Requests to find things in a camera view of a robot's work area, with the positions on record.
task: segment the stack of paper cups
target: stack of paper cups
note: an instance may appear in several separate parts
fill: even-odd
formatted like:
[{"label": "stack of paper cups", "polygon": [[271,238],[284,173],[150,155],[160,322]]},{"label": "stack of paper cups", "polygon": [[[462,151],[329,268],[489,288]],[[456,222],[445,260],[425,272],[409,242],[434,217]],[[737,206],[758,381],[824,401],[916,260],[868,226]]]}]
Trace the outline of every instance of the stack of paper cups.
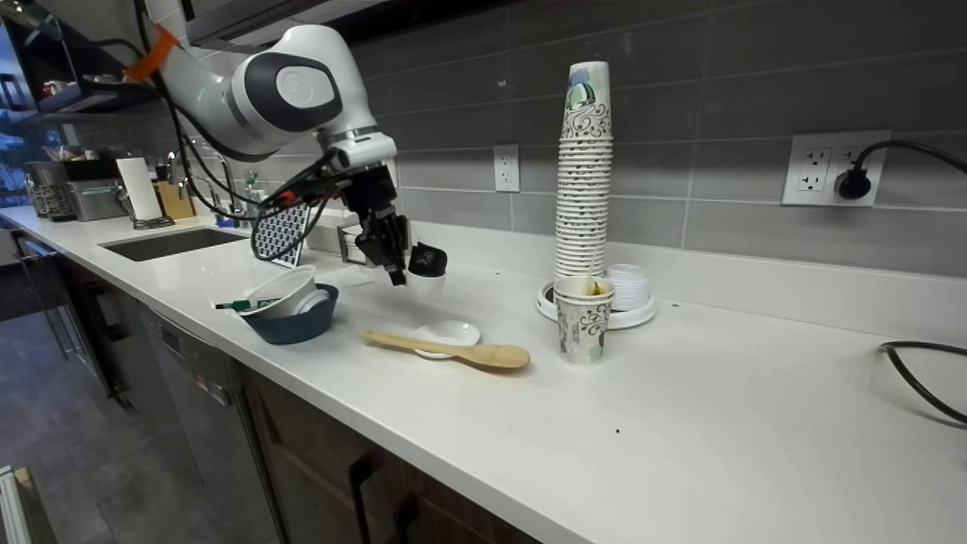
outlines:
[{"label": "stack of paper cups", "polygon": [[603,274],[609,159],[607,63],[582,60],[569,73],[558,146],[555,278]]}]

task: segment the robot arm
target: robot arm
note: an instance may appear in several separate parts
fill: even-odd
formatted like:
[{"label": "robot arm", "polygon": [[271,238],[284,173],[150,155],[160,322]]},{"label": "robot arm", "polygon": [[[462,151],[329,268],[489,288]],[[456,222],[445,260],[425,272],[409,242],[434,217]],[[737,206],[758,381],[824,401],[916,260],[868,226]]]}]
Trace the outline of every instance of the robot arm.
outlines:
[{"label": "robot arm", "polygon": [[394,208],[395,189],[383,167],[395,141],[377,130],[363,75],[331,29],[291,29],[230,78],[173,48],[160,75],[181,114],[228,159],[262,161],[318,130],[324,161],[284,189],[313,201],[340,198],[363,225],[357,246],[394,286],[406,286],[409,225]]}]

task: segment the blue bowl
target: blue bowl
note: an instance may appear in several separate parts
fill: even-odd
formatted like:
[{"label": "blue bowl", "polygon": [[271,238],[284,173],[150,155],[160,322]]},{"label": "blue bowl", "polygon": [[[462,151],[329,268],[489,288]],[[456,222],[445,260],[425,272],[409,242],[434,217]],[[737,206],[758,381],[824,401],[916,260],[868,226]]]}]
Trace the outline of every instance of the blue bowl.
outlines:
[{"label": "blue bowl", "polygon": [[295,345],[307,342],[331,326],[331,313],[337,290],[331,286],[318,286],[318,290],[327,290],[327,300],[311,305],[302,315],[288,315],[288,317],[262,317],[252,315],[245,324],[262,337],[269,345]]}]

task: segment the wooden spoon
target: wooden spoon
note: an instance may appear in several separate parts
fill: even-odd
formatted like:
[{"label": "wooden spoon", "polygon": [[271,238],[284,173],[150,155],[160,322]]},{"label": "wooden spoon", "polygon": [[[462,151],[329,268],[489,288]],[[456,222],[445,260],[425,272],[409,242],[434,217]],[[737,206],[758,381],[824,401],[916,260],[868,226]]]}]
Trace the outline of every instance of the wooden spoon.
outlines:
[{"label": "wooden spoon", "polygon": [[363,338],[368,345],[394,347],[394,351],[448,355],[454,360],[462,360],[468,365],[489,369],[489,372],[516,372],[531,362],[531,355],[516,345],[437,345],[437,342],[395,337],[383,331],[368,331]]}]

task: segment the kitchen counter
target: kitchen counter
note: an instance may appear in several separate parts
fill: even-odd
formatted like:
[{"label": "kitchen counter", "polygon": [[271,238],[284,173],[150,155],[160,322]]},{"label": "kitchen counter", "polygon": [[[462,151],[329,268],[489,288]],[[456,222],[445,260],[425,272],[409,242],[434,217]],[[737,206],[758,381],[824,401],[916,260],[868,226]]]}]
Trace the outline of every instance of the kitchen counter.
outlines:
[{"label": "kitchen counter", "polygon": [[[49,225],[31,208],[0,214],[540,541],[956,544],[967,535],[967,433],[925,418],[876,355],[886,342],[876,332],[659,290],[649,326],[607,337],[607,360],[576,369],[555,351],[555,324],[536,315],[540,274],[502,260],[477,265],[462,247],[450,250],[456,265],[431,300],[387,288],[377,268],[318,258],[320,282],[340,288],[336,326],[271,347],[238,317],[213,313],[216,300],[278,274],[245,242],[129,264],[100,246],[162,230]],[[486,342],[530,347],[536,362],[525,375],[486,375],[360,342],[371,326],[425,317],[464,317]],[[965,399],[957,369],[930,358],[930,378]]]}]

